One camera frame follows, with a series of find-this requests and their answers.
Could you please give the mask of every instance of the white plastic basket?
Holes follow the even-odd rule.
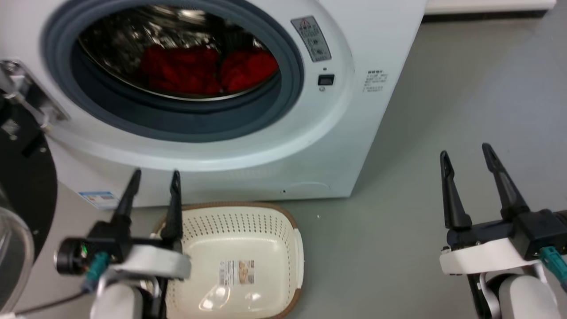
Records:
[[[303,242],[284,209],[251,202],[184,207],[182,244],[191,276],[169,283],[169,319],[283,318],[295,307]]]

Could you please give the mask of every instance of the metal hinge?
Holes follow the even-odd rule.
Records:
[[[61,107],[18,60],[0,61],[0,94],[8,102],[28,110],[44,132],[55,122],[67,119]]]

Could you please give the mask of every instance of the red cloth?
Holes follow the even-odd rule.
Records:
[[[219,79],[225,92],[241,91],[266,80],[278,69],[278,62],[267,51],[235,51],[226,57]]]
[[[140,62],[140,74],[150,87],[177,93],[215,95],[246,90],[278,69],[276,59],[261,49],[232,52],[222,63],[214,49],[191,47],[164,49],[153,45]]]
[[[213,95],[221,92],[215,78],[218,52],[207,47],[146,49],[140,70],[150,87],[178,93]]]

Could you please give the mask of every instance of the front-loading washing machine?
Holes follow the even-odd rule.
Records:
[[[186,203],[346,197],[426,3],[3,0],[0,59],[58,108],[58,178],[99,208],[136,167],[137,206],[173,170]]]

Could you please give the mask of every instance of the floor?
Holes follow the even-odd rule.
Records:
[[[565,30],[567,2],[543,19],[422,25],[352,197],[280,203],[296,218],[306,253],[303,295],[289,318],[476,318],[466,279],[439,266],[439,152],[449,152],[475,223],[500,210],[482,142],[532,209],[567,208]],[[163,213],[138,209],[134,234],[148,234]],[[52,252],[107,216],[60,187],[19,308],[77,291],[77,278],[56,274]],[[556,291],[567,316],[567,295]],[[36,318],[87,318],[90,302]]]

